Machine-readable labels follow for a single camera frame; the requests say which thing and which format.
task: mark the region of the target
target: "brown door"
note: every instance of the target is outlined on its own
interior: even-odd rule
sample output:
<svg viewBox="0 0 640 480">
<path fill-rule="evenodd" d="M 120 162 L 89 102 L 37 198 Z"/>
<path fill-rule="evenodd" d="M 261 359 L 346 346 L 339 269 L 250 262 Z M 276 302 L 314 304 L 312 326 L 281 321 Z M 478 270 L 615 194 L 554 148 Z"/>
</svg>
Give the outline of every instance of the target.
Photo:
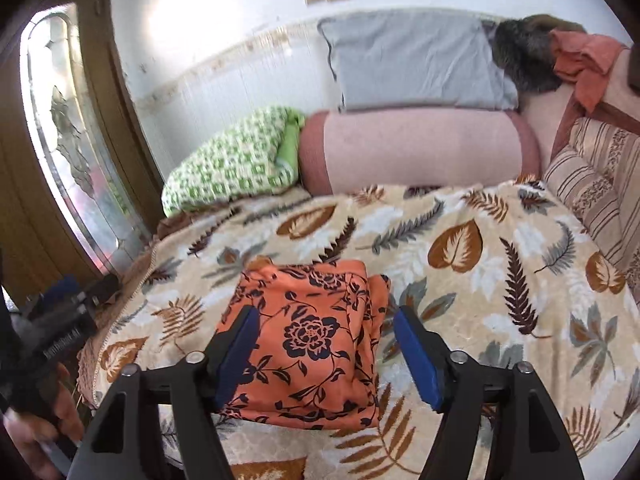
<svg viewBox="0 0 640 480">
<path fill-rule="evenodd" d="M 0 66 L 0 248 L 18 304 L 65 274 L 122 274 L 162 218 L 106 2 L 50 0 Z"/>
</svg>

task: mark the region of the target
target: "striped cushion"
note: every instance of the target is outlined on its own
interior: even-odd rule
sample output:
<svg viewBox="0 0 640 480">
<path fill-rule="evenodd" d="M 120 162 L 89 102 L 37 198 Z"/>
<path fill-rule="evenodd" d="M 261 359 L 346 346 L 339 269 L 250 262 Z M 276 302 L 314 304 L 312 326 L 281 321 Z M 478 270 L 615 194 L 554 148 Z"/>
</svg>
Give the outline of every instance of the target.
<svg viewBox="0 0 640 480">
<path fill-rule="evenodd" d="M 640 137 L 581 118 L 545 180 L 588 229 L 640 301 Z"/>
</svg>

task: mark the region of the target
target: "orange floral fabric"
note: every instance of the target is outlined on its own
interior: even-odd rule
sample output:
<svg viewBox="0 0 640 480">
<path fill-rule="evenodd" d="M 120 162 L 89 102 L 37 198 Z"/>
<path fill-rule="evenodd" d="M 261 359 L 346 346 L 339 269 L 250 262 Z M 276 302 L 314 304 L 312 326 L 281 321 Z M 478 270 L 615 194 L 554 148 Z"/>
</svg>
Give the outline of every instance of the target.
<svg viewBox="0 0 640 480">
<path fill-rule="evenodd" d="M 217 330 L 251 304 L 260 332 L 225 414 L 308 430 L 376 427 L 375 351 L 388 292 L 388 278 L 367 277 L 357 260 L 249 264 Z"/>
</svg>

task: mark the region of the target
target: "human hand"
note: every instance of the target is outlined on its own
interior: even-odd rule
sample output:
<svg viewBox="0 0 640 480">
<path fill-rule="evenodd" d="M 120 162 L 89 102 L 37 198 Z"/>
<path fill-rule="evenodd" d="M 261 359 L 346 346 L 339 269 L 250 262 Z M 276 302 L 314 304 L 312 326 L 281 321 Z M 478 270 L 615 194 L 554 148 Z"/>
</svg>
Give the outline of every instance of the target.
<svg viewBox="0 0 640 480">
<path fill-rule="evenodd" d="M 65 379 L 69 372 L 62 364 L 58 364 L 58 377 Z M 38 442 L 53 442 L 58 437 L 58 431 L 66 434 L 74 442 L 82 440 L 84 426 L 80 421 L 74 400 L 69 390 L 58 381 L 58 396 L 53 405 L 53 412 L 60 419 L 58 428 L 30 413 L 15 413 L 8 410 L 4 414 L 4 427 L 14 441 L 24 461 L 33 473 L 42 480 L 58 480 L 59 471 L 50 462 Z"/>
</svg>

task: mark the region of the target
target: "orange cloth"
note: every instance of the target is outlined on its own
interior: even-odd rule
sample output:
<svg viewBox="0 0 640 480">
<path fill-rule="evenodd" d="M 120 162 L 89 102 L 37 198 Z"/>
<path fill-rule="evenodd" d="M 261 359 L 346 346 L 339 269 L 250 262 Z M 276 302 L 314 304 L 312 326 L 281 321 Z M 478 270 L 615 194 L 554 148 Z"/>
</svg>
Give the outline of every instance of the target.
<svg viewBox="0 0 640 480">
<path fill-rule="evenodd" d="M 611 69 L 625 46 L 600 34 L 557 30 L 550 32 L 556 56 L 554 72 L 575 83 L 575 98 L 592 113 L 609 85 Z"/>
<path fill-rule="evenodd" d="M 260 311 L 260 333 L 233 400 L 236 418 L 306 430 L 378 425 L 375 351 L 388 304 L 388 278 L 364 264 L 245 270 L 218 330 L 240 309 Z"/>
</svg>

